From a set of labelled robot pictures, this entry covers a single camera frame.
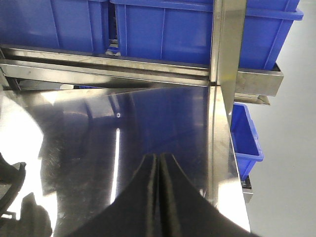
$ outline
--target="black object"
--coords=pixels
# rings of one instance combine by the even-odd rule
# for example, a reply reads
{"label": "black object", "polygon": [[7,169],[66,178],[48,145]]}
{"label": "black object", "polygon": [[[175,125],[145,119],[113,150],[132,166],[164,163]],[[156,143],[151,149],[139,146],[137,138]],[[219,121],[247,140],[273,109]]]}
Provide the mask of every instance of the black object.
{"label": "black object", "polygon": [[252,189],[249,176],[247,176],[245,181],[241,182],[241,186],[242,186],[243,189]]}
{"label": "black object", "polygon": [[205,200],[172,154],[160,156],[159,201],[164,237],[256,237]]}
{"label": "black object", "polygon": [[22,200],[21,219],[0,219],[0,236],[4,237],[49,237],[52,234],[47,211],[38,206],[34,194]]}
{"label": "black object", "polygon": [[116,200],[68,237],[153,237],[157,171],[156,156],[146,155]]}
{"label": "black object", "polygon": [[8,164],[0,153],[0,192],[5,192],[0,199],[0,217],[12,204],[20,191],[25,179],[25,163],[20,163],[19,169]]}

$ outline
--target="blue plastic bin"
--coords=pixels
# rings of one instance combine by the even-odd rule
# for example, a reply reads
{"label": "blue plastic bin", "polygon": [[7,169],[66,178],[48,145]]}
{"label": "blue plastic bin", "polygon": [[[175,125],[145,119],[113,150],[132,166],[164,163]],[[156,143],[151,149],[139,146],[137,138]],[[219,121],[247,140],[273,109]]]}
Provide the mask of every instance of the blue plastic bin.
{"label": "blue plastic bin", "polygon": [[104,53],[108,0],[1,0],[0,43]]}
{"label": "blue plastic bin", "polygon": [[[122,56],[209,64],[212,4],[169,0],[111,2],[116,5]],[[293,21],[302,18],[298,9],[285,12],[248,8],[239,66],[271,70]]]}
{"label": "blue plastic bin", "polygon": [[231,133],[240,179],[244,181],[255,163],[264,158],[258,133],[246,105],[234,104]]}

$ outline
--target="white floor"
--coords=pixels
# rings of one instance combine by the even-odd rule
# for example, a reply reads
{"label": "white floor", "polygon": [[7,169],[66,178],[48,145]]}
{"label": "white floor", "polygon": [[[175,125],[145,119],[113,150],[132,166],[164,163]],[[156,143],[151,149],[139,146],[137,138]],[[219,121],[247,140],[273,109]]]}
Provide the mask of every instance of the white floor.
{"label": "white floor", "polygon": [[316,237],[316,0],[301,0],[278,58],[284,80],[271,106],[249,106],[265,153],[247,205],[262,237]]}

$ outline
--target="metal rail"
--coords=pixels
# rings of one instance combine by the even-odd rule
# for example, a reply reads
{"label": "metal rail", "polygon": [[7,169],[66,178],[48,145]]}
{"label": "metal rail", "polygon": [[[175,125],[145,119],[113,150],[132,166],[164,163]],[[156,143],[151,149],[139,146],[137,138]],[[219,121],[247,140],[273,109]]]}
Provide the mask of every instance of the metal rail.
{"label": "metal rail", "polygon": [[[10,46],[2,50],[7,60],[0,60],[0,67],[7,77],[108,88],[210,84],[207,65]],[[236,93],[276,96],[282,80],[278,67],[274,71],[239,69]]]}

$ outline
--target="metal vertical post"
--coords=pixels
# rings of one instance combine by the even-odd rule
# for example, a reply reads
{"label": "metal vertical post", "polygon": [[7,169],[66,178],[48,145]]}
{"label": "metal vertical post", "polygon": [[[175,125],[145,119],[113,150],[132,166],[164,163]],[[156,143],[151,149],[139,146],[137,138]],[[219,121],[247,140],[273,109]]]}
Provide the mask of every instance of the metal vertical post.
{"label": "metal vertical post", "polygon": [[[0,48],[0,59],[4,59],[4,54]],[[8,81],[6,77],[4,76],[4,73],[2,69],[0,68],[0,88],[1,90],[21,90],[19,83],[17,82],[16,79],[11,79]]]}
{"label": "metal vertical post", "polygon": [[247,0],[214,0],[210,81],[223,91],[231,122]]}
{"label": "metal vertical post", "polygon": [[[0,58],[4,58],[2,50],[0,48]],[[2,69],[0,68],[0,90],[8,90],[10,89],[10,85],[3,75]]]}

